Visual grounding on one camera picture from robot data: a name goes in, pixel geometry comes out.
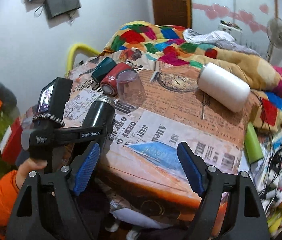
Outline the person's left hand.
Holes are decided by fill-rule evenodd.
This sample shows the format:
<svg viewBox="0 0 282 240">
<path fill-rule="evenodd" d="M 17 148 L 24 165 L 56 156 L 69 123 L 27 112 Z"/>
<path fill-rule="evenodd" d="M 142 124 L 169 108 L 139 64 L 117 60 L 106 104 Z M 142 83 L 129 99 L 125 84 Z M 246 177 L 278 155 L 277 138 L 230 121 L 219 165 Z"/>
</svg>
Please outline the person's left hand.
<svg viewBox="0 0 282 240">
<path fill-rule="evenodd" d="M 38 171 L 44 169 L 48 164 L 48 161 L 42 160 L 42 159 L 33 159 L 33 158 L 28 158 L 24 163 L 22 163 L 18 171 L 16 173 L 15 177 L 15 182 L 20 190 L 24 181 L 28 177 L 28 174 L 31 171 Z"/>
</svg>

